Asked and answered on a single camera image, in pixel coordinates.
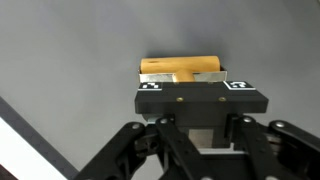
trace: white sticker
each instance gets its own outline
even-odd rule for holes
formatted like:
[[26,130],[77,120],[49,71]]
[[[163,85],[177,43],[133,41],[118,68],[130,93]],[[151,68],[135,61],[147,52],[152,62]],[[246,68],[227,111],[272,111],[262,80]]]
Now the white sticker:
[[229,90],[256,90],[244,81],[223,81]]
[[161,83],[141,83],[138,91],[161,91]]

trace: screw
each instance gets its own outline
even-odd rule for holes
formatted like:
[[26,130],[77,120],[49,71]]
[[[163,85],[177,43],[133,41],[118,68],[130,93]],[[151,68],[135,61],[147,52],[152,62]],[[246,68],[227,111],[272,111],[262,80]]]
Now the screw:
[[140,127],[140,124],[136,123],[132,126],[132,129],[138,129]]
[[211,177],[205,176],[205,177],[202,177],[201,180],[213,180],[213,179]]
[[177,98],[177,102],[182,102],[183,101],[183,98],[182,97],[178,97]]
[[248,118],[248,117],[245,117],[245,118],[243,118],[243,121],[249,123],[249,122],[251,122],[252,120],[251,120],[250,118]]
[[162,124],[166,124],[167,122],[168,122],[168,120],[167,119],[161,119],[161,121],[160,121]]
[[267,176],[266,180],[279,180],[277,177],[274,176]]
[[225,97],[219,97],[219,99],[218,99],[219,101],[221,101],[221,102],[225,102],[225,101],[227,101],[227,99],[225,98]]
[[276,123],[276,126],[277,126],[277,127],[284,127],[284,123],[283,123],[283,122],[277,122],[277,123]]

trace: gray table surface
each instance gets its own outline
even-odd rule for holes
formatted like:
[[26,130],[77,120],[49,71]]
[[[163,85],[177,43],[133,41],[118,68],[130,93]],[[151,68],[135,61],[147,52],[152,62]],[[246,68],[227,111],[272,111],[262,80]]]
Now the gray table surface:
[[[77,169],[134,113],[144,57],[218,55],[320,137],[316,0],[0,1],[0,96]],[[135,179],[157,179],[155,157]]]

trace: wooden block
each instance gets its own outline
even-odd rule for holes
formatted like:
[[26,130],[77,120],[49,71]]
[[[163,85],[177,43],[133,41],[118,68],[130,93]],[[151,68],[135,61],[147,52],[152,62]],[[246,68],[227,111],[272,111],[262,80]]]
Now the wooden block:
[[140,68],[141,74],[214,72],[220,71],[220,61],[217,56],[146,58],[141,60]]
[[193,73],[189,70],[182,69],[177,71],[173,75],[173,81],[174,82],[194,82],[195,78],[193,76]]

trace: yellow wooden block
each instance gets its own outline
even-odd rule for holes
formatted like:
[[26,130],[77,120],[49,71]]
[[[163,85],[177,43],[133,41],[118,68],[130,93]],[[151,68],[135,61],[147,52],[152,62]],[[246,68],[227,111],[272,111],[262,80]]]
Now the yellow wooden block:
[[145,58],[141,60],[141,74],[175,73],[175,82],[193,82],[194,72],[220,71],[217,56]]

